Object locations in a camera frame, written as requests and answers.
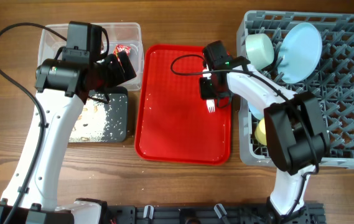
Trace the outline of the mint green bowl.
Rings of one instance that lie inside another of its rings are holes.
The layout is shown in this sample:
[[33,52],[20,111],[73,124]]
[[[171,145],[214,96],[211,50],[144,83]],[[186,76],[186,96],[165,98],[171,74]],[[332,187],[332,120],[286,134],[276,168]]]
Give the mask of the mint green bowl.
[[262,70],[274,61],[274,48],[266,34],[252,34],[246,38],[248,60],[257,69]]

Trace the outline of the white plastic fork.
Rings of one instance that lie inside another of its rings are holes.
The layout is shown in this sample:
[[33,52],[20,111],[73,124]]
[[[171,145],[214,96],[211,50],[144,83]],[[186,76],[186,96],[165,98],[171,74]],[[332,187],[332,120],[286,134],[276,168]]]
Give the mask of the white plastic fork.
[[209,113],[214,113],[215,112],[215,101],[214,100],[207,100],[207,109]]

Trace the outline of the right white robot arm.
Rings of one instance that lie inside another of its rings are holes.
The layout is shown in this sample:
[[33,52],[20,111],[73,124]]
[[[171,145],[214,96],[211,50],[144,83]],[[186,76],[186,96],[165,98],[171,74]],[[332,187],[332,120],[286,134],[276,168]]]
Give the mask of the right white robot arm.
[[319,172],[330,154],[330,138],[317,97],[296,93],[259,73],[243,57],[232,57],[221,41],[203,50],[200,79],[202,99],[228,99],[238,95],[255,105],[264,116],[266,145],[277,168],[274,190],[268,198],[269,221],[288,222],[304,212],[309,177]]

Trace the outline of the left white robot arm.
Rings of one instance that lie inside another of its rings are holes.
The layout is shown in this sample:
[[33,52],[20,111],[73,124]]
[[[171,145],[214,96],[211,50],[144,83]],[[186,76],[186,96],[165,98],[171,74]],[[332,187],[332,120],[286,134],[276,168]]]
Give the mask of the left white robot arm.
[[126,52],[102,51],[105,28],[68,25],[65,46],[37,67],[34,115],[18,165],[0,199],[0,223],[111,223],[103,200],[78,198],[59,206],[57,189],[72,129],[91,91],[109,90],[136,73]]

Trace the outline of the light blue plate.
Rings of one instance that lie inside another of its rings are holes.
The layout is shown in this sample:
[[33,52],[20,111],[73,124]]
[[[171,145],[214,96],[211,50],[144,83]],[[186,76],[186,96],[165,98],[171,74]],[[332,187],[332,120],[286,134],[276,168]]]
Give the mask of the light blue plate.
[[303,22],[293,27],[278,53],[282,60],[277,72],[283,73],[282,81],[293,84],[308,78],[318,65],[321,53],[322,38],[312,24]]

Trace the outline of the yellow plastic cup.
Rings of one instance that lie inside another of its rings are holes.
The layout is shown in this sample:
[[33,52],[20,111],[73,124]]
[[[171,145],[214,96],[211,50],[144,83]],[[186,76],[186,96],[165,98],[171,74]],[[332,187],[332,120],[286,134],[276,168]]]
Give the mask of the yellow plastic cup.
[[254,136],[260,144],[262,144],[264,146],[267,145],[266,127],[265,127],[265,120],[264,119],[261,119],[259,121],[258,125],[256,126]]

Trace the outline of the blue bowl with food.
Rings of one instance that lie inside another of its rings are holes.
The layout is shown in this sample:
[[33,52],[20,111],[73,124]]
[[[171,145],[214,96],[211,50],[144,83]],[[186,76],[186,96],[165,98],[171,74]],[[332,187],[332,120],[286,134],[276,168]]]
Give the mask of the blue bowl with food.
[[251,114],[257,120],[262,120],[264,118],[264,115],[260,112],[260,110],[256,109],[251,103],[248,103],[248,108],[249,108]]

